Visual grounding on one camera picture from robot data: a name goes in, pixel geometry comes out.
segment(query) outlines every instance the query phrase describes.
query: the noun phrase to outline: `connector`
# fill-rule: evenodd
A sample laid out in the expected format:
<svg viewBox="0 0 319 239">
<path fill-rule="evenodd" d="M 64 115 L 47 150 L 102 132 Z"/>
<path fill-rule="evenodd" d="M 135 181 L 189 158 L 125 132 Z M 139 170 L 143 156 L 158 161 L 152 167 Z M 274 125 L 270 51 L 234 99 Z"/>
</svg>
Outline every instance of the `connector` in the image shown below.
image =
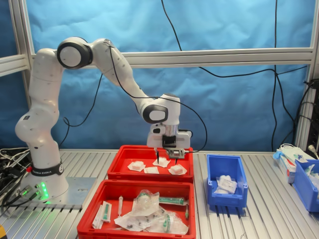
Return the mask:
<svg viewBox="0 0 319 239">
<path fill-rule="evenodd" d="M 40 191 L 37 190 L 35 193 L 32 194 L 32 196 L 29 198 L 29 200 L 30 200 L 30 201 L 33 200 L 36 196 L 39 195 L 39 193 L 40 193 Z"/>
<path fill-rule="evenodd" d="M 27 195 L 28 194 L 28 192 L 30 192 L 31 191 L 31 187 L 30 186 L 26 186 L 26 188 L 24 188 L 20 193 L 19 193 L 19 195 L 21 196 L 21 197 L 24 197 L 25 195 Z"/>
<path fill-rule="evenodd" d="M 312 144 L 308 146 L 308 149 L 309 149 L 312 153 L 314 153 L 314 155 L 317 157 L 317 159 L 319 159 L 319 156 L 318 156 L 318 154 L 317 154 L 317 152 L 316 152 L 316 149 L 315 149 L 315 147 L 314 147 Z"/>
<path fill-rule="evenodd" d="M 310 86 L 313 89 L 316 89 L 316 90 L 319 89 L 319 79 L 312 79 L 310 81 Z"/>
</svg>

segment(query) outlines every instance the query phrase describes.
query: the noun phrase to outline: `gauze pad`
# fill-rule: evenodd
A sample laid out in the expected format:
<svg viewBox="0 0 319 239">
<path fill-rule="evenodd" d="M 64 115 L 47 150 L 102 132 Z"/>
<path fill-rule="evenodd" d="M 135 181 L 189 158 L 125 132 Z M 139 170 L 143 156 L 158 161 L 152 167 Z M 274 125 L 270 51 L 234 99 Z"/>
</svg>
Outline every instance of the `gauze pad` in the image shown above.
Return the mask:
<svg viewBox="0 0 319 239">
<path fill-rule="evenodd" d="M 159 174 L 159 170 L 157 167 L 150 167 L 150 168 L 145 168 L 144 169 L 145 173 L 155 173 L 155 174 Z"/>
<path fill-rule="evenodd" d="M 158 160 L 155 160 L 153 165 L 166 168 L 168 166 L 169 162 L 170 162 L 170 160 L 166 160 L 166 158 L 164 158 L 164 157 L 159 157 L 159 163 L 158 163 Z"/>
<path fill-rule="evenodd" d="M 185 174 L 187 172 L 187 170 L 183 166 L 181 166 L 180 164 L 172 166 L 168 171 L 172 175 L 182 175 L 182 174 Z"/>
<path fill-rule="evenodd" d="M 146 165 L 144 165 L 144 163 L 142 161 L 132 162 L 128 166 L 128 168 L 130 170 L 138 171 L 138 172 L 141 172 L 145 167 L 146 167 Z"/>
</svg>

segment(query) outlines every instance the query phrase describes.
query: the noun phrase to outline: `medical supply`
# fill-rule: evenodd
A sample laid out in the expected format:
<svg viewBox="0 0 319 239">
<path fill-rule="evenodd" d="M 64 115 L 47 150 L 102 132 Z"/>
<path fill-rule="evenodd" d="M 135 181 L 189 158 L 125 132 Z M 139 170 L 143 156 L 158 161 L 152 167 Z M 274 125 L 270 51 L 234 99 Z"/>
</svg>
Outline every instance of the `medical supply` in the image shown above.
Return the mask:
<svg viewBox="0 0 319 239">
<path fill-rule="evenodd" d="M 102 213 L 103 213 L 102 205 L 100 205 L 99 210 L 98 210 L 98 212 L 93 220 L 93 223 L 92 223 L 92 227 L 94 229 L 101 229 L 102 228 L 102 224 L 103 224 L 103 221 L 101 220 Z"/>
<path fill-rule="evenodd" d="M 136 161 L 129 164 L 128 168 L 133 171 L 141 172 L 146 165 L 142 161 Z"/>
<path fill-rule="evenodd" d="M 165 213 L 166 211 L 162 207 L 159 207 L 159 210 L 148 216 L 134 216 L 130 212 L 122 217 L 116 218 L 114 222 L 129 231 L 140 232 L 150 227 L 157 218 L 162 217 Z"/>
<path fill-rule="evenodd" d="M 159 174 L 159 170 L 157 167 L 149 167 L 144 169 L 145 173 L 156 173 Z"/>
<path fill-rule="evenodd" d="M 186 204 L 186 212 L 185 212 L 185 217 L 186 217 L 186 219 L 188 220 L 188 218 L 189 218 L 189 209 L 188 209 L 188 204 Z"/>
<path fill-rule="evenodd" d="M 295 147 L 292 144 L 282 144 L 280 146 L 281 152 L 286 156 L 287 159 L 295 163 L 295 160 L 300 163 L 307 163 L 307 160 L 314 159 L 310 155 L 302 151 L 301 148 Z"/>
<path fill-rule="evenodd" d="M 109 223 L 111 221 L 111 209 L 112 209 L 112 204 L 103 201 L 102 212 L 104 213 L 103 213 L 102 221 L 106 223 Z"/>
<path fill-rule="evenodd" d="M 120 196 L 120 197 L 119 197 L 119 208 L 118 208 L 119 217 L 120 217 L 121 214 L 122 214 L 122 206 L 123 206 L 123 197 Z"/>
<path fill-rule="evenodd" d="M 166 154 L 165 149 L 158 149 L 161 157 Z M 150 174 L 144 172 L 135 172 L 127 168 L 132 162 L 143 161 L 147 167 L 157 167 L 158 174 Z M 123 145 L 115 155 L 110 168 L 108 169 L 108 179 L 114 180 L 136 180 L 136 181 L 162 181 L 162 182 L 194 182 L 194 170 L 193 170 L 193 154 L 187 153 L 183 160 L 179 161 L 187 172 L 184 175 L 175 176 L 169 173 L 168 169 L 174 165 L 173 160 L 170 161 L 166 168 L 153 165 L 155 161 L 154 149 L 145 145 Z"/>
<path fill-rule="evenodd" d="M 154 166 L 160 166 L 163 168 L 166 168 L 168 164 L 170 163 L 170 160 L 167 160 L 164 157 L 159 157 L 159 162 L 157 160 L 154 161 L 153 165 Z"/>
<path fill-rule="evenodd" d="M 163 217 L 157 218 L 146 230 L 150 233 L 185 235 L 188 232 L 188 226 L 182 222 L 177 214 L 167 211 Z"/>
<path fill-rule="evenodd" d="M 235 179 L 231 179 L 229 175 L 222 175 L 217 179 L 217 190 L 214 193 L 234 194 L 237 188 Z"/>
<path fill-rule="evenodd" d="M 133 216 L 149 216 L 159 210 L 160 194 L 155 194 L 148 190 L 141 190 L 140 194 L 133 200 L 132 215 Z"/>
<path fill-rule="evenodd" d="M 296 173 L 296 164 L 295 161 L 291 161 L 284 153 L 281 152 L 280 149 L 277 149 L 277 152 L 273 155 L 273 158 L 279 165 L 279 168 L 283 175 L 285 176 L 285 179 L 287 183 L 293 183 L 295 180 L 295 173 Z"/>
<path fill-rule="evenodd" d="M 184 198 L 159 197 L 159 203 L 182 205 L 182 206 L 186 205 L 186 201 Z"/>
<path fill-rule="evenodd" d="M 187 172 L 187 170 L 183 166 L 181 166 L 180 164 L 172 166 L 168 171 L 172 175 L 182 175 L 182 174 L 185 174 Z"/>
<path fill-rule="evenodd" d="M 319 173 L 313 173 L 313 172 L 311 172 L 310 175 L 313 176 L 313 177 L 315 177 L 315 178 L 317 178 L 317 179 L 319 179 Z"/>
<path fill-rule="evenodd" d="M 314 166 L 315 165 L 312 164 L 308 168 L 305 169 L 305 173 L 307 174 L 307 176 L 309 176 L 311 174 L 311 170 L 313 169 Z"/>
<path fill-rule="evenodd" d="M 313 183 L 313 185 L 319 191 L 319 179 L 314 177 L 314 176 L 312 176 L 312 175 L 309 175 L 308 177 L 309 177 L 310 181 Z"/>
</svg>

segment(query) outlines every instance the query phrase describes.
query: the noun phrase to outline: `clear plastic tube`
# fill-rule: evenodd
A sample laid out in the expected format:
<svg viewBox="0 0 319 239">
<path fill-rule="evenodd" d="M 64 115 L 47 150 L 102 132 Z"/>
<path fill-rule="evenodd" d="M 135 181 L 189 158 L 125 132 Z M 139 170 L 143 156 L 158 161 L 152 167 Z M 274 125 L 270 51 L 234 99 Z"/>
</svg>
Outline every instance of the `clear plastic tube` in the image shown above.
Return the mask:
<svg viewBox="0 0 319 239">
<path fill-rule="evenodd" d="M 123 197 L 120 196 L 120 197 L 119 197 L 119 209 L 118 209 L 119 217 L 120 217 L 121 214 L 122 214 L 122 206 L 123 206 Z"/>
</svg>

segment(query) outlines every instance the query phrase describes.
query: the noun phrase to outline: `metal plate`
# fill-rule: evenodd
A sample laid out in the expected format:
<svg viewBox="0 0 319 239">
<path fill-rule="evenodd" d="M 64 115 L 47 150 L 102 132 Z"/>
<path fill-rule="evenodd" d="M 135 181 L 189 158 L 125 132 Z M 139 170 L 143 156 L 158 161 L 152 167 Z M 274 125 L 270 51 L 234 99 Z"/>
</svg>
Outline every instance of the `metal plate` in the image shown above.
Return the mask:
<svg viewBox="0 0 319 239">
<path fill-rule="evenodd" d="M 96 177 L 83 209 L 68 205 L 37 203 L 9 208 L 0 216 L 8 238 L 76 239 L 76 227 L 102 180 L 116 150 L 62 150 L 61 159 L 69 177 Z M 248 186 L 247 208 L 207 206 L 206 154 L 242 157 Z M 319 214 L 308 213 L 294 188 L 264 152 L 201 152 L 194 154 L 196 234 L 198 239 L 319 239 Z"/>
<path fill-rule="evenodd" d="M 82 208 L 85 200 L 93 187 L 96 178 L 66 177 L 69 184 L 68 190 L 59 197 L 52 198 L 45 204 L 41 203 L 38 207 L 51 207 L 51 205 L 72 206 L 73 208 Z"/>
</svg>

